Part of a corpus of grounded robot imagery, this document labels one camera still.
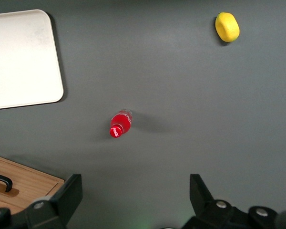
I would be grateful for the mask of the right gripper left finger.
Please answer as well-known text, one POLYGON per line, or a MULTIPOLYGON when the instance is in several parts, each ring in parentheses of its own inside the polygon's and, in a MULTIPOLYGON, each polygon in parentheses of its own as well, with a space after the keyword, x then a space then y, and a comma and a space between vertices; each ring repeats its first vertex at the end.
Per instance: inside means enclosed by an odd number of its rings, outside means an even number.
POLYGON ((73 174, 51 197, 34 201, 11 218, 13 229, 65 229, 82 201, 82 176, 73 174))

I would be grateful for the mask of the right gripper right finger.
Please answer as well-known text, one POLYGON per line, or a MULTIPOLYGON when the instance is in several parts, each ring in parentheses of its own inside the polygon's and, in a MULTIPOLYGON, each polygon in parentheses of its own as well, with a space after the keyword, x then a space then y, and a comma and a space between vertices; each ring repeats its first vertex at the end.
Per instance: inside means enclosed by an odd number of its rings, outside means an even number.
POLYGON ((214 199, 199 174, 190 175, 190 201, 195 215, 183 229, 246 229, 247 214, 221 199, 214 199))

